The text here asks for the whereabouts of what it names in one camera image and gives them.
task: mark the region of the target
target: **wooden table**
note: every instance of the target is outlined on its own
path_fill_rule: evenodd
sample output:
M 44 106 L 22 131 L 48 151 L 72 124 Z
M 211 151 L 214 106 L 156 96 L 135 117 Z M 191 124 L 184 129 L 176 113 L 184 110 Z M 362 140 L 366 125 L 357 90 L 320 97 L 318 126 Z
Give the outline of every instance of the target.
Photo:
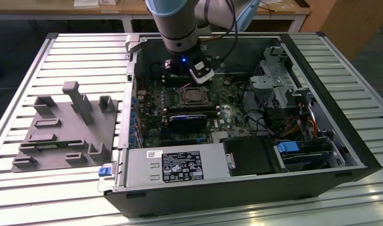
M 131 21 L 152 19 L 143 0 L 120 0 L 118 5 L 75 9 L 75 0 L 0 0 L 0 20 L 99 20 L 118 19 L 126 32 L 134 32 Z M 298 32 L 310 8 L 302 8 L 294 0 L 270 4 L 271 12 L 259 8 L 255 20 L 291 20 L 290 32 Z
M 270 13 L 264 9 L 268 6 L 275 12 Z M 302 8 L 295 0 L 283 0 L 282 3 L 268 6 L 264 5 L 258 9 L 254 20 L 291 20 L 288 32 L 299 32 L 306 16 L 311 14 L 310 8 Z M 152 19 L 147 13 L 144 0 L 124 0 L 122 21 L 126 32 L 134 32 L 131 21 L 138 19 Z
M 120 20 L 123 3 L 75 9 L 75 0 L 0 0 L 0 20 Z

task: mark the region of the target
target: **white table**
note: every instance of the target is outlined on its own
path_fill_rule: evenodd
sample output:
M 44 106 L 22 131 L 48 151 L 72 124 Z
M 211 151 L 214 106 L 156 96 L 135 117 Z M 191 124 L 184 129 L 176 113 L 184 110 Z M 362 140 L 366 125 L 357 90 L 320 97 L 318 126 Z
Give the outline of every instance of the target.
M 295 33 L 291 38 L 383 166 L 381 96 L 327 37 L 319 37 L 315 33 Z M 35 96 L 52 95 L 55 102 L 70 101 L 62 93 L 62 84 L 76 80 L 82 85 L 80 92 L 87 94 L 90 100 L 96 100 L 102 95 L 123 100 L 128 64 L 126 40 L 127 34 L 119 33 L 59 34 L 46 40 L 0 120 L 0 225 L 383 224 L 383 169 L 363 180 L 338 186 L 316 198 L 152 219 L 127 219 L 122 216 L 96 188 L 99 167 L 11 173 L 12 159 L 36 113 L 32 108 Z M 295 74 L 306 86 L 296 70 Z M 118 147 L 119 130 L 118 125 L 114 149 Z

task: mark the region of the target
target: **green circuit board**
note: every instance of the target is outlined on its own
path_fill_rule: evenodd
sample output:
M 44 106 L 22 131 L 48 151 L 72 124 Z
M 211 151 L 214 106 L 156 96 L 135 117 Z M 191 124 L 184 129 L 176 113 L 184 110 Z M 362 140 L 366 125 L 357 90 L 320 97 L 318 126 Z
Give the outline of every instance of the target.
M 178 88 L 166 88 L 163 83 L 155 82 L 148 88 L 146 95 L 143 118 L 144 147 L 160 147 L 166 142 L 198 141 L 198 144 L 212 143 L 211 134 L 226 131 L 228 137 L 243 137 L 251 135 L 251 128 L 244 119 L 240 106 L 240 90 L 243 82 L 230 81 L 230 77 L 215 76 L 210 85 L 198 87 L 207 93 L 208 104 L 216 107 L 214 117 L 208 117 L 207 126 L 195 133 L 171 133 L 163 120 L 164 110 L 171 107 L 184 108 L 182 103 L 182 91 Z

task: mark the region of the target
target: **barcode sticker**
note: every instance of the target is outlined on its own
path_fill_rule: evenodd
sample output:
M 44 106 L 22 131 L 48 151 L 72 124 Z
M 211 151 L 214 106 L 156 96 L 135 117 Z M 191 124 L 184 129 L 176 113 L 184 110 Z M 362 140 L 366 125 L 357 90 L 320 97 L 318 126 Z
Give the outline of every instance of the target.
M 160 158 L 160 157 L 162 157 L 162 150 L 147 151 L 147 158 Z

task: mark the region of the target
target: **sticker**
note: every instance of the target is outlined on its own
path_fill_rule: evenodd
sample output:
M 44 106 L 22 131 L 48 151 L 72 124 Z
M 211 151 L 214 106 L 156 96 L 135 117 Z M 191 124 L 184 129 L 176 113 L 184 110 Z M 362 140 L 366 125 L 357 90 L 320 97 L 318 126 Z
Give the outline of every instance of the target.
M 162 154 L 163 182 L 203 180 L 200 151 Z
M 160 157 L 162 157 L 162 150 L 147 151 L 147 158 L 160 158 Z
M 102 13 L 119 13 L 119 11 L 102 11 Z

